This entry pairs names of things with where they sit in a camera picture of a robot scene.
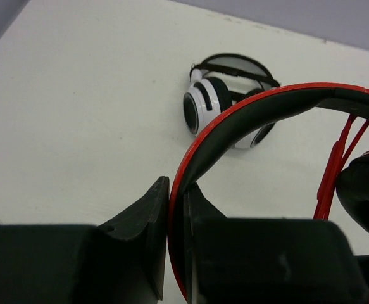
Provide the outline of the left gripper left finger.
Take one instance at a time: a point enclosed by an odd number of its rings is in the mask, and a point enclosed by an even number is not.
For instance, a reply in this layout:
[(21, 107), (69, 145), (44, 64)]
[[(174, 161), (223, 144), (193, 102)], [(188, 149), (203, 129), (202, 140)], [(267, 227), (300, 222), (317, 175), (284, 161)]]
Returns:
[(157, 303), (169, 179), (101, 225), (0, 225), (0, 303)]

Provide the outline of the red black headphones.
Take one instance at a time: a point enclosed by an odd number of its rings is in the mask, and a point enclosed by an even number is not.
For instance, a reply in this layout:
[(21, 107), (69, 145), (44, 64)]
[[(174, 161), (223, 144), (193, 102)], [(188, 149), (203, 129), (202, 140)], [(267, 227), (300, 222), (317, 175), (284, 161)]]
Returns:
[(178, 168), (168, 213), (168, 249), (173, 273), (187, 301), (185, 286), (184, 194), (240, 138), (266, 125), (312, 108), (345, 112), (349, 118), (332, 147), (313, 218), (334, 223), (345, 235), (369, 289), (369, 151), (349, 159), (365, 128), (351, 142), (354, 120), (369, 124), (369, 89), (338, 83), (295, 84), (248, 97), (217, 116), (196, 137)]

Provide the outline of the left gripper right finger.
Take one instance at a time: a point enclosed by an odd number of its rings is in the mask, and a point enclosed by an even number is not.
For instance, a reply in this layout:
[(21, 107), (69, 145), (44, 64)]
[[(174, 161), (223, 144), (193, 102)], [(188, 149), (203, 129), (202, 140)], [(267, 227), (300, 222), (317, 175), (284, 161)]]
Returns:
[(224, 216), (184, 194), (189, 303), (366, 303), (369, 289), (332, 222)]

